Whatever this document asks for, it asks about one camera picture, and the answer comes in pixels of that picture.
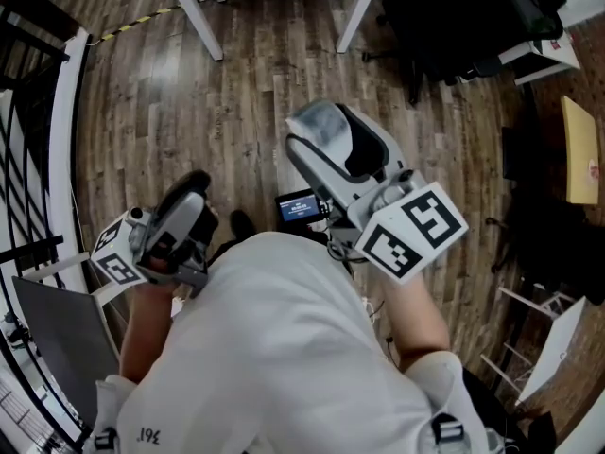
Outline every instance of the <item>black shoe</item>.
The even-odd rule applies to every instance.
[[[229,216],[231,232],[237,242],[243,242],[256,234],[256,227],[243,210],[234,210]]]

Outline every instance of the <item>blue screen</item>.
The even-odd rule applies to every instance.
[[[315,198],[315,195],[285,201],[280,203],[280,208],[282,210],[284,222],[296,220],[297,218],[315,216],[320,213],[320,210],[318,209],[318,200]]]

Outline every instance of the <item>white t-shirt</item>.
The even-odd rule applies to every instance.
[[[315,242],[265,233],[210,268],[140,385],[99,382],[95,433],[117,416],[122,454],[425,453],[441,412],[488,452],[455,355],[402,375],[343,266]]]

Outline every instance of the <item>yellow board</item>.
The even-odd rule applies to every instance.
[[[598,144],[596,125],[569,97],[561,98],[567,144],[567,201],[598,203]]]

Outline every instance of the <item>gray panel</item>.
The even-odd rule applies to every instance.
[[[118,373],[118,358],[95,298],[13,277],[33,339],[69,402],[89,426],[97,380]]]

